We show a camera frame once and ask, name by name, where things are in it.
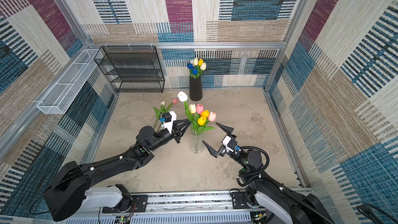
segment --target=light pink tulip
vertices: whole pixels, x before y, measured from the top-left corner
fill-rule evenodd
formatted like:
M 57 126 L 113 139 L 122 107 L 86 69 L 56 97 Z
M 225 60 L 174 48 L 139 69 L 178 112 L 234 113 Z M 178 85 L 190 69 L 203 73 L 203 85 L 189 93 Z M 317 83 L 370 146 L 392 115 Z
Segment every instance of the light pink tulip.
M 210 114 L 209 114 L 209 116 L 207 117 L 207 119 L 208 119 L 210 122 L 215 122 L 215 121 L 216 121 L 216 117 L 217 117 L 217 114 L 216 114 L 215 112 L 210 112 Z
M 201 114 L 204 110 L 205 110 L 205 108 L 204 108 L 201 104 L 198 104 L 198 105 L 196 106 L 196 112 L 197 112 L 197 114 Z

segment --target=artificial flower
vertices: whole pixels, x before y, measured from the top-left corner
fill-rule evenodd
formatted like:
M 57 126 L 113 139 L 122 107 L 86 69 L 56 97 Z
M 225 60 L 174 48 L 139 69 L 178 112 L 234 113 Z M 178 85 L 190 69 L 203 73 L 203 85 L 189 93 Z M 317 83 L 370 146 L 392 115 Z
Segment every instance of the artificial flower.
M 197 112 L 198 114 L 201 114 L 204 110 L 205 110 L 205 108 L 204 108 L 201 104 L 198 104 L 198 105 L 196 106 L 196 112 Z
M 185 101 L 188 100 L 187 94 L 184 93 L 184 92 L 182 92 L 182 91 L 179 92 L 177 96 L 178 96 L 178 99 L 179 99 L 181 102 L 185 102 Z
M 195 104 L 190 104 L 188 106 L 188 110 L 191 112 L 191 114 L 194 114 L 196 112 Z
M 199 126 L 202 126 L 202 125 L 204 125 L 206 123 L 206 118 L 205 117 L 200 117 L 199 119 L 198 119 L 198 125 Z
M 216 121 L 216 117 L 217 117 L 217 114 L 216 114 L 215 112 L 210 112 L 210 114 L 209 114 L 209 116 L 207 117 L 207 119 L 208 119 L 210 122 L 214 122 L 214 121 Z
M 206 70 L 207 64 L 203 62 L 203 64 L 200 66 L 201 70 Z
M 203 111 L 200 116 L 207 118 L 209 116 L 210 112 L 208 110 Z

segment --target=clear vase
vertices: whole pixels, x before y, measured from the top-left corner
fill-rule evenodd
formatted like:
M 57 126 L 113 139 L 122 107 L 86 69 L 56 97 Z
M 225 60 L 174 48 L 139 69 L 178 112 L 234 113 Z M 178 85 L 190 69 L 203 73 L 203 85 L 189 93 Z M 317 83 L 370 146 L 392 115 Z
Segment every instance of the clear vase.
M 191 135 L 189 149 L 195 154 L 199 154 L 205 149 L 205 144 L 202 142 L 201 135 Z

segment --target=white mesh basket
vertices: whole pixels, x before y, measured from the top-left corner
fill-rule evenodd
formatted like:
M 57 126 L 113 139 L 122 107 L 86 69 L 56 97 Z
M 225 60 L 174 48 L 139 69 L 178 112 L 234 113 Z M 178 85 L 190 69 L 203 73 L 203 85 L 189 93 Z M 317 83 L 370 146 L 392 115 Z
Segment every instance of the white mesh basket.
M 44 114 L 64 114 L 97 64 L 98 49 L 85 49 L 37 105 Z

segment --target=black wire mesh shelf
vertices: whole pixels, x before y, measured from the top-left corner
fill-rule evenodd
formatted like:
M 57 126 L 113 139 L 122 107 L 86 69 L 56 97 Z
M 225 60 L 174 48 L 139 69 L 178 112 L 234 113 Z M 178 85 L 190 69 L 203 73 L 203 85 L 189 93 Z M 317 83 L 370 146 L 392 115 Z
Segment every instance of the black wire mesh shelf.
M 95 62 L 118 93 L 163 92 L 164 75 L 155 47 L 102 46 L 98 52 L 102 59 Z

